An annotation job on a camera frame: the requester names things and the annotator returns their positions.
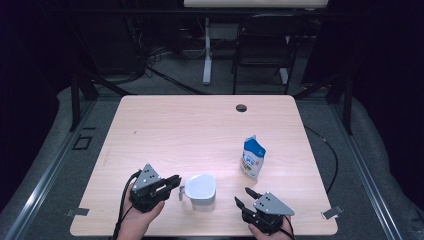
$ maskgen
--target hand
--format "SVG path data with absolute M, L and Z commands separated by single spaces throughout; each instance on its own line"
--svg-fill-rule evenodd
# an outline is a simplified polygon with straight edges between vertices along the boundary
M 125 214 L 132 204 L 130 201 L 130 191 L 133 184 L 130 184 L 125 195 L 124 211 Z M 140 212 L 135 208 L 131 208 L 121 223 L 118 240 L 140 240 L 146 233 L 149 224 L 155 219 L 165 206 L 165 202 L 159 202 L 150 212 Z
M 281 225 L 281 228 L 286 230 L 288 233 L 293 234 L 291 228 L 290 228 L 290 216 L 287 216 L 287 218 L 283 217 L 283 223 Z M 290 240 L 290 237 L 287 236 L 283 232 L 276 232 L 271 235 L 266 235 L 263 232 L 261 232 L 255 225 L 249 224 L 249 230 L 252 232 L 253 236 L 258 240 Z

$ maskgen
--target white mug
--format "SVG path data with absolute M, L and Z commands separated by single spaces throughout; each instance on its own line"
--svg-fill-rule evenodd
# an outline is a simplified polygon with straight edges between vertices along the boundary
M 190 198 L 194 211 L 212 212 L 215 209 L 216 182 L 211 175 L 191 176 L 186 180 L 185 186 L 180 187 L 180 200 L 182 193 Z

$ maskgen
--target robotic arm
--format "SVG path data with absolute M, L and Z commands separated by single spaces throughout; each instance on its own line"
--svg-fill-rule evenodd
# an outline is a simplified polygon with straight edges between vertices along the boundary
M 171 190 L 180 183 L 178 175 L 161 178 L 150 164 L 146 164 L 131 189 L 130 201 L 135 209 L 150 212 L 160 201 L 169 199 Z
M 270 192 L 266 192 L 262 195 L 250 188 L 245 188 L 245 190 L 249 196 L 257 199 L 257 201 L 253 204 L 256 212 L 253 212 L 246 208 L 240 199 L 234 197 L 237 207 L 242 211 L 241 216 L 243 221 L 255 225 L 263 233 L 273 234 L 282 231 L 288 234 L 289 237 L 292 237 L 291 234 L 281 228 L 281 225 L 283 223 L 283 218 L 286 215 L 293 216 L 294 211 Z

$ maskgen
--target metal rail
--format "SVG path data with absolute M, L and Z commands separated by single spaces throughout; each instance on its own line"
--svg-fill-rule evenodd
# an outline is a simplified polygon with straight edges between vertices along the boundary
M 43 204 L 47 194 L 49 193 L 51 187 L 53 186 L 57 176 L 59 175 L 60 170 L 66 162 L 66 155 L 69 149 L 72 147 L 72 142 L 74 142 L 80 131 L 82 130 L 82 125 L 87 119 L 87 116 L 92 112 L 95 102 L 87 102 L 87 106 L 83 109 L 81 116 L 81 124 L 77 126 L 75 131 L 70 132 L 63 142 L 62 147 L 55 159 L 51 162 L 32 192 L 31 196 L 28 198 L 24 208 L 17 217 L 15 223 L 10 228 L 9 232 L 6 235 L 6 240 L 8 239 L 23 239 L 29 226 L 31 225 L 34 217 L 36 216 L 38 210 Z
M 355 139 L 353 136 L 349 135 L 343 125 L 341 120 L 341 112 L 337 105 L 331 104 L 330 110 L 336 119 L 337 125 L 342 132 L 346 142 L 348 143 L 352 154 L 354 156 L 354 165 L 358 171 L 359 177 L 364 185 L 364 188 L 368 194 L 368 197 L 371 201 L 372 206 L 374 207 L 375 213 L 377 214 L 378 219 L 380 220 L 381 226 L 383 227 L 384 232 L 386 233 L 387 239 L 401 240 L 402 236 L 397 229 L 397 226 L 390 214 L 389 209 L 386 206 L 386 203 L 383 199 L 383 196 L 380 194 L 374 179 L 368 170 L 367 164 L 365 163 L 364 157 L 361 154 L 358 146 L 356 145 Z

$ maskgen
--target wooden table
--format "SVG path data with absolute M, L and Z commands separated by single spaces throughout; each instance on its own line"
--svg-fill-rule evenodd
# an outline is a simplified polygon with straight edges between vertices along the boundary
M 244 104 L 246 112 L 236 106 Z M 245 176 L 240 158 L 246 138 L 256 135 L 267 150 L 258 182 Z M 182 185 L 194 174 L 217 183 L 216 208 L 194 212 L 174 189 L 148 236 L 251 236 L 234 196 L 254 210 L 244 188 L 271 191 L 295 211 L 297 235 L 332 235 L 334 219 L 305 134 L 290 96 L 127 96 L 122 98 L 81 200 L 87 216 L 75 216 L 76 236 L 110 236 L 122 190 L 146 163 L 162 177 L 179 174 Z
M 325 8 L 328 0 L 184 0 L 185 7 Z

